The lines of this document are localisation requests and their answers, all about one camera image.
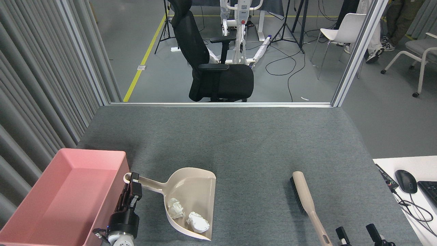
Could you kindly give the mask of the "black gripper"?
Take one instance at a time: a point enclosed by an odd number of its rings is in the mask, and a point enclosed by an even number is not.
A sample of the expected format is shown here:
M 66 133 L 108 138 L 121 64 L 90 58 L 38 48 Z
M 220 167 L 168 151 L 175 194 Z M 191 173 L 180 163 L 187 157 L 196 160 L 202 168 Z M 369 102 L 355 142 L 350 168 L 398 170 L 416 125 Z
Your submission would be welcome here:
M 130 173 L 129 184 L 125 186 L 116 205 L 116 213 L 112 214 L 108 225 L 108 234 L 124 234 L 137 236 L 139 216 L 134 212 L 136 203 L 142 198 L 142 185 L 138 173 Z

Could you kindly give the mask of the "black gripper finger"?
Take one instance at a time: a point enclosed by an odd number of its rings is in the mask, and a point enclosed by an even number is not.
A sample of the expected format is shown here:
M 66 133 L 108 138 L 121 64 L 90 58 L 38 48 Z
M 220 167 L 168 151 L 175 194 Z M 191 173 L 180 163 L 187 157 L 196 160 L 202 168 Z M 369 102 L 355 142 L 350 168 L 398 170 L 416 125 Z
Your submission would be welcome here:
M 336 233 L 337 233 L 337 236 L 339 239 L 339 241 L 338 241 L 339 246 L 350 246 L 351 245 L 350 240 L 348 239 L 348 236 L 344 230 L 344 227 L 336 228 Z
M 374 224 L 366 225 L 366 229 L 375 243 L 375 246 L 395 246 L 394 242 L 387 241 L 382 235 L 379 234 Z

